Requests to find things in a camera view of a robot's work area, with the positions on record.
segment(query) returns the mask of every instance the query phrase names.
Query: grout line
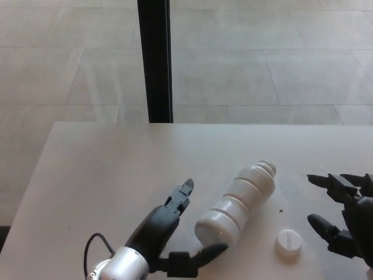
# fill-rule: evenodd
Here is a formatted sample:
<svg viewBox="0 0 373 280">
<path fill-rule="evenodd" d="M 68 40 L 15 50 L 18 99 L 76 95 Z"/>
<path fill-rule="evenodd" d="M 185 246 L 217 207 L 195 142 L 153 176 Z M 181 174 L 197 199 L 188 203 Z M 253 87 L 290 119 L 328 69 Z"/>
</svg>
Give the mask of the grout line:
<svg viewBox="0 0 373 280">
<path fill-rule="evenodd" d="M 133 23 L 133 32 L 132 32 L 131 48 L 133 48 L 133 41 L 135 40 L 136 24 L 137 24 L 137 22 L 139 21 L 139 12 L 136 12 L 136 15 L 137 15 L 137 16 L 135 16 L 135 21 L 134 21 L 134 23 Z"/>
<path fill-rule="evenodd" d="M 365 71 L 364 67 L 361 65 L 359 59 L 357 59 L 355 53 L 353 52 L 353 50 L 350 50 L 352 55 L 354 56 L 355 60 L 357 61 L 357 63 L 360 65 L 361 69 L 364 71 L 366 77 L 369 79 L 369 81 L 371 82 L 371 84 L 373 85 L 373 81 L 371 80 L 371 78 L 369 77 L 369 75 L 367 74 L 367 72 Z"/>
<path fill-rule="evenodd" d="M 320 6 L 323 8 L 323 10 L 325 11 L 326 9 L 325 9 L 325 6 L 324 6 L 324 4 L 322 3 L 322 1 L 321 0 L 317 0 L 317 2 L 319 2 L 320 3 Z"/>
<path fill-rule="evenodd" d="M 296 28 L 297 31 L 298 31 L 298 35 L 299 35 L 300 39 L 302 40 L 304 47 L 305 47 L 306 49 L 308 49 L 308 47 L 307 47 L 307 45 L 306 45 L 306 43 L 305 43 L 305 41 L 304 41 L 304 39 L 303 39 L 303 37 L 302 37 L 302 34 L 301 34 L 300 30 L 299 30 L 298 24 L 297 24 L 297 22 L 296 22 L 295 19 L 294 19 L 294 16 L 293 16 L 292 11 L 289 11 L 289 15 L 290 15 L 291 20 L 292 20 L 293 23 L 294 23 L 295 28 Z"/>
<path fill-rule="evenodd" d="M 79 69 L 79 66 L 80 66 L 80 62 L 81 62 L 81 60 L 82 60 L 82 57 L 83 57 L 83 54 L 85 53 L 85 51 L 86 51 L 86 50 L 83 48 L 82 54 L 81 54 L 80 57 L 79 57 L 78 65 L 77 65 L 76 70 L 75 70 L 75 73 L 74 73 L 74 78 L 72 79 L 72 81 L 71 81 L 71 85 L 69 86 L 68 93 L 66 94 L 65 104 L 66 104 L 66 102 L 67 102 L 68 99 L 69 99 L 70 91 L 71 91 L 72 85 L 74 84 L 74 81 L 75 81 L 75 78 L 76 78 L 76 73 L 78 72 L 78 69 Z"/>
<path fill-rule="evenodd" d="M 276 86 L 275 86 L 275 82 L 273 81 L 273 76 L 272 76 L 272 73 L 271 73 L 270 68 L 269 68 L 269 63 L 268 63 L 267 55 L 266 55 L 266 53 L 265 53 L 264 50 L 262 50 L 262 52 L 263 52 L 263 55 L 264 55 L 264 59 L 266 60 L 267 69 L 268 69 L 268 72 L 269 72 L 270 80 L 272 81 L 273 89 L 275 90 L 277 101 L 279 102 L 279 105 L 280 105 L 281 104 L 280 97 L 279 97 L 279 94 L 277 92 L 277 89 L 276 89 Z"/>
<path fill-rule="evenodd" d="M 338 113 L 338 110 L 336 108 L 336 105 L 333 105 L 333 108 L 338 116 L 338 120 L 340 121 L 341 125 L 344 125 L 343 121 L 342 121 L 342 118 L 340 117 L 340 114 Z"/>
<path fill-rule="evenodd" d="M 367 10 L 365 10 L 365 11 L 362 10 L 361 12 L 363 13 L 364 17 L 371 23 L 371 25 L 373 25 L 372 21 L 365 14 L 365 12 L 367 12 Z"/>
</svg>

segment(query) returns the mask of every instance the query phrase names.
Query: floor tile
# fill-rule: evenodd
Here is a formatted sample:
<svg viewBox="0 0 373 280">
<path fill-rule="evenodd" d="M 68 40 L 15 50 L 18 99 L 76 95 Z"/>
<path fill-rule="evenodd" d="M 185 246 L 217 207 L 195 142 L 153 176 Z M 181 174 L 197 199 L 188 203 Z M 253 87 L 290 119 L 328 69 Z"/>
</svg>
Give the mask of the floor tile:
<svg viewBox="0 0 373 280">
<path fill-rule="evenodd" d="M 343 124 L 373 125 L 373 106 L 339 105 L 335 107 Z"/>
<path fill-rule="evenodd" d="M 119 105 L 67 105 L 64 107 L 61 121 L 116 123 L 119 112 Z"/>
<path fill-rule="evenodd" d="M 228 106 L 237 124 L 340 124 L 334 106 Z"/>
<path fill-rule="evenodd" d="M 62 7 L 64 0 L 0 0 L 0 7 Z"/>
<path fill-rule="evenodd" d="M 0 47 L 41 46 L 58 8 L 1 8 Z"/>
<path fill-rule="evenodd" d="M 123 8 L 63 8 L 48 33 L 53 47 L 130 47 L 134 10 Z"/>
<path fill-rule="evenodd" d="M 176 0 L 177 9 L 248 9 L 247 0 Z"/>
<path fill-rule="evenodd" d="M 173 10 L 171 13 L 171 45 L 174 48 L 216 48 L 214 11 Z"/>
<path fill-rule="evenodd" d="M 227 106 L 174 106 L 174 122 L 226 124 Z"/>
<path fill-rule="evenodd" d="M 82 52 L 67 48 L 0 48 L 0 103 L 65 103 Z"/>
<path fill-rule="evenodd" d="M 362 12 L 292 14 L 307 48 L 373 48 L 373 25 Z"/>
<path fill-rule="evenodd" d="M 327 11 L 369 11 L 373 10 L 371 0 L 320 0 Z"/>
<path fill-rule="evenodd" d="M 218 10 L 216 15 L 222 49 L 305 47 L 286 11 Z"/>
<path fill-rule="evenodd" d="M 353 54 L 370 80 L 373 81 L 373 50 L 354 50 Z"/>
<path fill-rule="evenodd" d="M 128 8 L 137 10 L 138 2 L 136 0 L 102 0 L 103 8 Z"/>
<path fill-rule="evenodd" d="M 176 105 L 278 104 L 262 51 L 173 52 Z"/>
<path fill-rule="evenodd" d="M 63 7 L 69 8 L 97 8 L 101 0 L 64 0 Z"/>
<path fill-rule="evenodd" d="M 85 49 L 67 103 L 146 104 L 141 50 Z"/>
<path fill-rule="evenodd" d="M 373 104 L 373 85 L 351 51 L 266 51 L 281 104 Z"/>
<path fill-rule="evenodd" d="M 147 117 L 146 106 L 121 106 L 118 115 L 119 123 L 128 124 L 147 124 L 149 119 Z"/>
<path fill-rule="evenodd" d="M 0 0 L 0 7 L 99 7 L 101 0 Z"/>
<path fill-rule="evenodd" d="M 324 10 L 319 0 L 248 0 L 248 3 L 252 10 Z"/>
</svg>

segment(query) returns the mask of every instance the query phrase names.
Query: metal cylinder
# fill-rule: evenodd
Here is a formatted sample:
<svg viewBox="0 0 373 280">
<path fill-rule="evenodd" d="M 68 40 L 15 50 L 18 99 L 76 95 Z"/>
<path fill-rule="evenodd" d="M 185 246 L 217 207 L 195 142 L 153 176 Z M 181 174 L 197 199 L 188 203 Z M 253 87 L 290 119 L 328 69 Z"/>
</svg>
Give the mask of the metal cylinder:
<svg viewBox="0 0 373 280">
<path fill-rule="evenodd" d="M 100 280 L 144 280 L 149 274 L 149 265 L 144 257 L 129 247 L 120 247 L 101 270 Z"/>
</svg>

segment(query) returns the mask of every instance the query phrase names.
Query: black robotic finger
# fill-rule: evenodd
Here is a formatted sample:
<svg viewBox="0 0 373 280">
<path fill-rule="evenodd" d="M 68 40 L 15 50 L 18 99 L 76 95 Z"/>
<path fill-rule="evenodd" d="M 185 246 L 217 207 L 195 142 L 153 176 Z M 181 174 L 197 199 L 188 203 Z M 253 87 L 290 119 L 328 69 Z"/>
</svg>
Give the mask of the black robotic finger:
<svg viewBox="0 0 373 280">
<path fill-rule="evenodd" d="M 307 175 L 308 181 L 318 187 L 326 188 L 327 194 L 335 202 L 349 206 L 356 203 L 357 189 L 348 180 L 340 175 L 328 174 L 327 177 Z"/>
<path fill-rule="evenodd" d="M 308 215 L 307 220 L 314 231 L 328 243 L 332 242 L 333 237 L 340 232 L 338 227 L 333 226 L 326 219 L 317 214 Z"/>
<path fill-rule="evenodd" d="M 364 197 L 373 197 L 373 175 L 366 173 L 364 176 L 356 176 L 352 174 L 341 174 L 352 185 L 361 187 L 360 194 Z"/>
<path fill-rule="evenodd" d="M 167 272 L 167 277 L 195 278 L 198 268 L 208 264 L 228 248 L 225 243 L 217 243 L 203 248 L 194 257 L 188 252 L 170 252 L 168 258 L 159 259 L 157 270 Z"/>
<path fill-rule="evenodd" d="M 317 214 L 311 214 L 307 219 L 317 234 L 328 243 L 329 251 L 348 258 L 360 256 L 348 230 L 340 230 Z"/>
</svg>

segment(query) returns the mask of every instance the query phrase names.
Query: white plastic bottle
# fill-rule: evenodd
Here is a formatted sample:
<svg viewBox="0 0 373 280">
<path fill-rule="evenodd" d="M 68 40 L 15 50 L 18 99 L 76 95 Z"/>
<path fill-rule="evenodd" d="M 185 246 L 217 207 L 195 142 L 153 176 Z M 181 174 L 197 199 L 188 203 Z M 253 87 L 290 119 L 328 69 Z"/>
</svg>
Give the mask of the white plastic bottle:
<svg viewBox="0 0 373 280">
<path fill-rule="evenodd" d="M 242 169 L 221 200 L 197 221 L 194 231 L 208 246 L 235 245 L 249 217 L 273 194 L 276 168 L 267 160 Z"/>
</svg>

